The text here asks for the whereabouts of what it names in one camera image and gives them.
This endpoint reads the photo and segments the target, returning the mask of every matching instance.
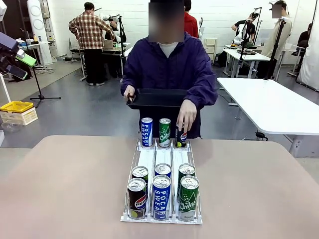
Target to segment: beverage can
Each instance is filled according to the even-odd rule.
[[[181,164],[178,169],[178,187],[177,187],[177,201],[179,202],[179,193],[180,193],[180,181],[184,176],[195,176],[196,169],[193,165],[189,163]]]
[[[185,176],[180,181],[179,219],[193,221],[196,210],[196,199],[199,190],[199,180],[193,176]]]
[[[146,183],[146,198],[149,197],[149,171],[146,167],[137,166],[132,169],[132,178],[142,178]]]
[[[128,183],[130,197],[130,217],[141,219],[146,211],[146,182],[142,178],[132,178]]]
[[[144,147],[151,147],[153,144],[153,119],[143,118],[141,120],[142,128],[142,145]]]
[[[170,178],[166,175],[155,176],[153,180],[154,219],[167,220],[169,216]]]
[[[181,128],[181,131],[178,130],[178,123],[176,124],[176,132],[175,132],[175,146],[176,148],[184,148],[186,146],[186,140],[187,140],[187,132],[184,133],[184,126]]]
[[[167,163],[160,163],[155,166],[155,176],[166,175],[170,178],[171,167]]]
[[[167,148],[170,145],[170,119],[159,120],[159,145]]]

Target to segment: plaid shirt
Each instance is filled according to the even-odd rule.
[[[84,12],[70,21],[69,29],[74,35],[79,34],[79,45],[82,49],[103,49],[102,30],[114,35],[112,28],[100,17],[88,12]]]

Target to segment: white plastic shelf organizer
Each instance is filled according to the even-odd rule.
[[[154,219],[154,213],[152,210],[153,206],[153,178],[155,176],[154,168],[159,163],[167,163],[171,166],[171,191],[170,191],[170,204],[169,204],[169,217],[167,220],[158,221]],[[143,147],[141,142],[138,140],[132,160],[131,170],[136,166],[144,166],[149,171],[149,197],[147,199],[146,214],[143,219],[133,219],[130,218],[130,203],[129,203],[129,193],[126,189],[125,202],[124,202],[124,212],[121,216],[121,222],[137,222],[137,223],[172,223],[172,224],[193,224],[202,225],[201,216],[201,202],[200,202],[200,192],[198,192],[197,206],[195,211],[195,217],[193,221],[185,222],[178,218],[178,201],[176,199],[177,187],[178,187],[178,169],[181,164],[190,163],[195,165],[193,153],[191,149],[190,142],[187,143],[185,148],[175,148],[173,141],[170,143],[170,147],[161,148],[157,141],[155,140],[152,147]]]

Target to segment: blue can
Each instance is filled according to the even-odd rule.
[[[150,147],[153,144],[153,119],[143,118],[142,124],[142,145]]]
[[[170,178],[158,175],[153,179],[154,219],[167,220],[169,216]]]
[[[171,167],[167,163],[159,163],[155,166],[155,176],[166,175],[170,178]]]

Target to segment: white curtain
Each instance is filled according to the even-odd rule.
[[[307,48],[304,61],[298,77],[303,82],[319,90],[319,7],[317,6],[316,17],[311,31],[309,47]]]

